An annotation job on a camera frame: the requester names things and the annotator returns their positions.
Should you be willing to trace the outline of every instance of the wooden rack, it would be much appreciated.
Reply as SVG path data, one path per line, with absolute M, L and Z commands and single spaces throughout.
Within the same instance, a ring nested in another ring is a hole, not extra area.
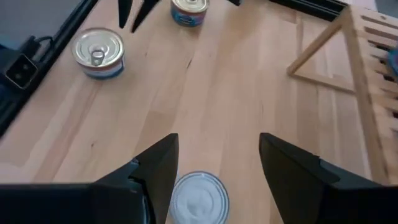
M 354 86 L 297 71 L 340 30 L 348 46 Z M 356 95 L 372 178 L 382 184 L 398 184 L 398 84 L 385 63 L 397 40 L 397 18 L 348 6 L 287 69 L 291 77 Z

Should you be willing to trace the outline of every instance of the can lid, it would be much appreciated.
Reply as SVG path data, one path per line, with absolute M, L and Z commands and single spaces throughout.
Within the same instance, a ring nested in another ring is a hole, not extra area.
M 118 61 L 124 53 L 120 35 L 106 28 L 84 30 L 73 40 L 72 54 L 87 67 L 105 67 Z
M 192 13 L 203 12 L 209 6 L 208 0 L 172 0 L 172 1 L 179 9 Z
M 175 184 L 170 212 L 176 224 L 225 223 L 229 212 L 228 194 L 213 174 L 192 172 Z

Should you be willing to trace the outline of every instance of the can label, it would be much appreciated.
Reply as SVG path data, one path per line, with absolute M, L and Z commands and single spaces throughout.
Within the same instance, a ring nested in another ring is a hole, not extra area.
M 90 70 L 89 68 L 83 67 L 83 72 L 88 75 L 91 78 L 95 79 L 107 79 L 107 78 L 113 78 L 118 76 L 124 69 L 124 57 L 122 60 L 119 62 L 118 65 L 108 69 L 108 70 L 103 70 L 103 71 L 97 71 L 97 70 Z
M 183 12 L 180 12 L 177 10 L 175 6 L 172 6 L 172 17 L 173 19 L 180 25 L 182 26 L 187 26 L 187 27 L 195 27 L 199 26 L 202 24 L 204 18 L 205 18 L 205 13 L 198 13 L 198 14 L 184 14 Z

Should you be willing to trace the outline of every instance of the wooden tabletop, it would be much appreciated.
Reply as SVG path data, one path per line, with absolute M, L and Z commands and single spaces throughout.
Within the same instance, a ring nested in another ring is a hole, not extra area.
M 203 26 L 184 28 L 162 1 L 131 34 L 118 28 L 117 1 L 100 1 L 81 29 L 118 32 L 125 71 L 90 79 L 66 48 L 1 139 L 0 181 L 94 181 L 178 133 L 179 175 L 217 175 L 230 197 L 229 223 L 281 223 L 259 133 L 371 178 L 355 97 L 286 75 L 327 25 L 263 0 L 219 0 Z M 337 35 L 306 69 L 350 80 L 341 41 Z

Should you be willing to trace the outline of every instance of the pull tab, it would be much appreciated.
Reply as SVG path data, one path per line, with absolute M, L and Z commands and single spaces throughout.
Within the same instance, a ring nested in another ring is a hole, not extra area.
M 100 66 L 104 60 L 105 52 L 101 49 L 93 50 L 91 53 L 91 64 L 94 66 Z

